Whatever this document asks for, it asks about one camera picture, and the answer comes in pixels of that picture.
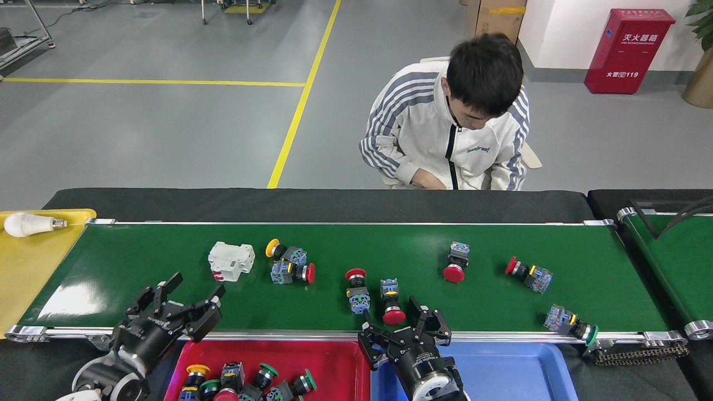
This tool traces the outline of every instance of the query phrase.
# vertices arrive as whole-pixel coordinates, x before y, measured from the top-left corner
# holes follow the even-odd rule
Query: gray floor
[[[27,10],[0,5],[0,26],[30,31]],[[77,3],[37,1],[51,24]],[[305,83],[334,0],[278,0],[248,26],[200,2],[109,4],[63,16],[57,48],[8,78]],[[281,188],[383,188],[357,142],[389,77],[466,38],[457,0],[344,0],[334,20]],[[683,86],[592,95],[581,83],[526,82],[528,142],[544,167],[527,191],[713,188],[713,110]],[[302,87],[0,83],[0,210],[40,208],[64,188],[266,188]]]

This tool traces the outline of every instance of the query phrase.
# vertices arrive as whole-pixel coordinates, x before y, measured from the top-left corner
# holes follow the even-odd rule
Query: black hair
[[[446,79],[451,97],[488,116],[500,116],[520,93],[520,51],[504,34],[483,34],[464,41],[451,52]]]

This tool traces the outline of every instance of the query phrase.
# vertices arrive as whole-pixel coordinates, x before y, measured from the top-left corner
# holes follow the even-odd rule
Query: white light bulb
[[[45,233],[46,231],[65,228],[67,220],[60,218],[34,215],[27,212],[12,213],[5,219],[5,231],[13,237]]]

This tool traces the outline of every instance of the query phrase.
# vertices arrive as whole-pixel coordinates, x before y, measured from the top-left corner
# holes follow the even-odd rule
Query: metal stand
[[[207,22],[205,21],[205,12],[203,11],[203,3],[205,0],[200,0],[200,8],[201,12],[203,14],[203,25],[207,25]],[[217,0],[217,3],[220,5],[221,9],[227,9],[228,5],[226,4],[226,0]],[[277,2],[276,0],[270,0],[271,5],[275,5]],[[262,0],[257,0],[257,8],[262,9]],[[245,14],[246,14],[246,19],[247,19],[247,24],[252,25],[252,19],[250,19],[250,0],[245,0]]]
[[[13,62],[19,60],[22,56],[26,55],[33,49],[35,49],[37,46],[40,46],[44,42],[47,42],[48,46],[50,49],[55,48],[54,41],[52,40],[52,36],[49,34],[47,31],[47,27],[45,26],[44,22],[42,22],[42,18],[40,18],[40,15],[37,14],[37,10],[35,9],[35,6],[32,4],[32,0],[25,0],[25,4],[27,4],[28,8],[32,12],[32,14],[37,18],[37,22],[40,24],[40,30],[42,30],[43,36],[40,36],[36,39],[32,39],[29,42],[20,45],[17,49],[14,51],[10,52],[10,56],[6,59],[0,59],[0,68],[4,68]]]

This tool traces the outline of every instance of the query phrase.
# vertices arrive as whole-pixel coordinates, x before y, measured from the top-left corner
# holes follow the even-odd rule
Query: drive chain
[[[597,366],[632,366],[649,365],[665,360],[676,359],[688,355],[688,348],[681,343],[676,343],[670,347],[655,348],[651,350],[640,350],[632,352],[619,352],[610,354],[597,351]]]

